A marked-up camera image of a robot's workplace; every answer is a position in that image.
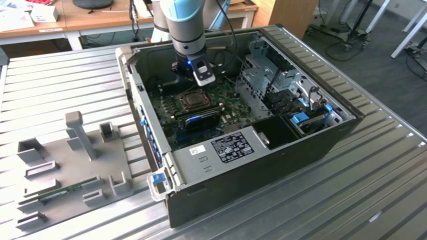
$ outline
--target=circuit board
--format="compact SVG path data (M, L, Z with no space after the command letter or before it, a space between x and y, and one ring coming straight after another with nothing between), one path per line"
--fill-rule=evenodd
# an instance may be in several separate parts
M152 94L150 98L174 151L228 134L256 121L251 108L239 98L235 83L228 80L218 80L203 88L192 87L168 96ZM200 116L211 119L204 127L184 130L190 126L188 121Z

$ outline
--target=cable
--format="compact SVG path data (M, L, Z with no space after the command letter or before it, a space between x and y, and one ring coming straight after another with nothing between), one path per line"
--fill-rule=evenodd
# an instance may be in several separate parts
M348 0L348 2L346 3L344 9L343 9L342 12L340 12L340 15L339 15L339 18L338 18L338 22L339 22L339 23L343 23L343 22L342 22L342 17L343 17L343 14L344 14L344 12L346 12L346 9L347 9L348 4L351 3L351 1L352 1L352 0Z
M235 39L234 39L234 37L230 35L228 32L222 31L222 30L218 30L218 29L211 29L211 28L206 28L204 30L206 30L206 31L211 31L211 32L216 32L216 33L223 33L223 34L226 34L227 37L230 38L230 42L231 42L231 43L230 43L230 47L234 46L234 44L235 44Z
M246 68L248 69L251 68L250 65L243 61L243 59L232 51L230 51L228 49L224 49L224 51L234 55L234 57L240 61L240 63L246 66Z
M322 15L320 0L319 0L319 2L318 2L318 7L319 7L319 14L320 14L323 26L326 26L327 24L326 24L326 20L324 20L324 18L323 18L323 15Z
M135 7L135 2L134 0L130 0L128 1L128 18L132 22L131 24L131 27L132 27L132 32L134 32L134 38L142 42L142 39L139 37L139 30L140 30L140 26L139 26L139 22L138 22L138 19L139 19L139 13L136 11L136 7Z
M223 66L223 67L224 67L223 71L224 71L224 70L227 69L228 65L234 62L235 58L238 57L239 44L238 44L238 38L236 38L236 34L235 34L235 29L234 29L232 23L231 23L231 21L230 21L230 19L228 19L227 13L226 13L226 11L224 11L224 9L223 9L223 6L222 6L219 0L215 0L215 1L216 1L218 6L219 6L220 12L222 12L222 14L223 14L224 17L226 17L226 20L227 20L227 23L228 23L228 26L230 26L230 30L231 30L231 33L232 33L232 37L234 37L234 46L235 46L235 52L234 52L234 54L232 54L232 58L230 59L230 61L227 62L227 64Z
M406 67L407 67L407 69L412 72L412 74L415 74L416 77L419 77L423 81L427 82L427 79L423 78L423 77L412 70L412 68L410 67L410 62L408 62L410 57L414 59L414 57L412 57L411 55L407 55L407 57L406 57Z
M359 52L356 52L352 56L350 56L348 58L346 58L346 59L335 58L335 57L332 57L331 54L328 53L328 50L330 50L332 47L335 47L336 45L339 45L342 42L344 43L344 41L340 39L340 41L339 41L338 43L334 43L331 46L328 46L328 47L324 49L324 53L326 53L326 55L327 55L331 59L334 59L334 60L336 60L336 61L339 61L339 62L347 62L347 61L350 61L351 59L354 59L354 58L363 52L363 49L362 49Z
M148 4L147 4L146 0L142 0L142 1L143 1L143 2L144 2L144 4L146 4L146 7L147 7L147 10L148 10L148 12L150 12L151 17L152 17L152 18L155 18L154 12L152 12L152 10L150 9L150 7L148 7Z
M93 41L92 39L87 39L87 40L88 40L89 42L97 44L99 46L106 47L106 46L110 46L110 44L112 44L114 39L115 39L115 36L116 36L116 32L112 33L111 40L110 40L110 42L108 42L106 45L100 44L99 42Z
M234 82L226 75L223 76L232 84L238 84L236 82Z
M102 36L102 33L97 34L97 36L85 36L85 37L89 38L89 39L97 39L100 36Z

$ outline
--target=gray carpet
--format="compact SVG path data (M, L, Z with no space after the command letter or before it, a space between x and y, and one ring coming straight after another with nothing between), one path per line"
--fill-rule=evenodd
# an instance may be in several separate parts
M322 8L328 9L332 0L320 0ZM342 1L336 15L339 16L347 1ZM352 19L359 15L363 8L359 1L352 12ZM362 22L366 29L378 7L372 6ZM354 81L388 106L388 108L424 134L427 135L427 82L419 79L406 65L407 54L403 52L396 59L391 58L395 48L406 38L402 32L408 21L391 13L384 14L371 33L371 43L366 50L350 61L340 62L326 55L326 48L338 42L336 38L319 32L306 35L303 41L326 59L354 79ZM420 41L427 36L419 32L414 41ZM360 49L356 47L351 53L343 51L344 47L334 47L330 54L335 58L344 58ZM423 75L422 68L412 59L408 61L411 68Z

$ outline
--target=metal frame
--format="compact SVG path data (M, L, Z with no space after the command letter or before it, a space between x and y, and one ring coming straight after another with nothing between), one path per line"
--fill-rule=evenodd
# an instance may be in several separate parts
M330 21L332 19L332 16L336 12L336 8L339 6L339 3L340 3L342 0L334 0L334 3L332 3L332 6L331 6L331 9L330 9L330 12L327 13L327 17L326 17L326 21L324 21L324 24L328 25L330 24ZM391 0L386 0L384 3L382 4L380 8L379 8L379 11L371 21L371 23L368 24L368 27L366 29L366 32L370 33L372 31L372 29L375 28L376 24L379 23L379 20L386 12L386 9L387 9L387 6L390 4ZM342 17L342 22L346 23L348 21L348 18L350 18L350 15L355 9L355 6L356 6L356 3L358 3L358 0L351 0L351 3L348 5L348 8L343 14L343 17Z
M422 16L420 20L418 21L418 24L415 25L412 31L408 33L408 35L406 36L404 40L402 41L400 45L398 46L398 48L394 50L391 57L395 59L398 57L398 55L402 53L403 49L408 46L410 41L412 40L415 34L419 32L419 30L422 29L424 23L427 22L427 1L422 0L424 2L424 6L419 9L419 11L416 12L415 16L412 17L412 20L410 21L410 23L407 24L406 28L403 29L403 32L407 32L414 23L418 21L419 17Z
M255 16L254 10L244 11L244 12L232 12L232 13L228 13L227 15L230 19L243 18L243 23L242 23L243 29L250 28L252 26L252 21ZM147 29L154 27L155 27L155 24L152 22L139 24L140 29ZM28 36L5 37L5 38L0 38L0 45L27 43L27 42L51 40L51 39L68 39L71 49L75 51L75 50L83 49L83 45L80 42L81 36L92 35L92 34L114 33L114 32L130 31L130 30L132 30L132 26L123 25L123 26L112 26L112 27L103 27L103 28L93 28L93 29L83 29L76 31L61 31L61 32L28 35Z

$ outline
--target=paper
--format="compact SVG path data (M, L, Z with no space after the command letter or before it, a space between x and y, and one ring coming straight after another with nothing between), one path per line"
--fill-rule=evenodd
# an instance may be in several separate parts
M0 12L0 32L33 27L29 13L21 10L4 10Z

